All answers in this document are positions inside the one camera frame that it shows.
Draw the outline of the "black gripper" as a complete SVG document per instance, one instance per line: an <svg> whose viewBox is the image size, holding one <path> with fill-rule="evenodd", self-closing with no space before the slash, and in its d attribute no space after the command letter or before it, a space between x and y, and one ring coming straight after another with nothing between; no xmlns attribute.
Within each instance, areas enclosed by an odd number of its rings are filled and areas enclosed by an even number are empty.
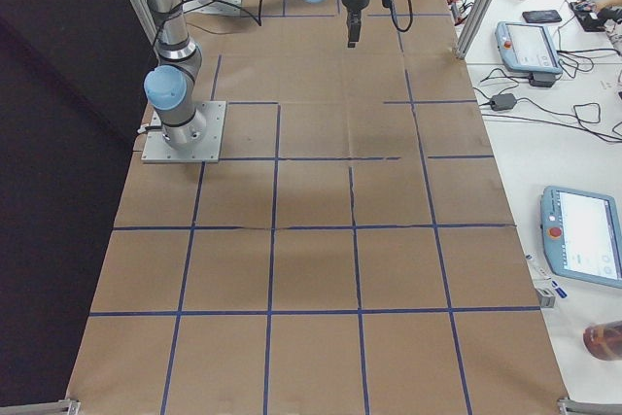
<svg viewBox="0 0 622 415"><path fill-rule="evenodd" d="M348 30L347 47L353 49L360 40L362 29L362 11L368 7L370 0L341 0L348 13L346 25Z"/></svg>

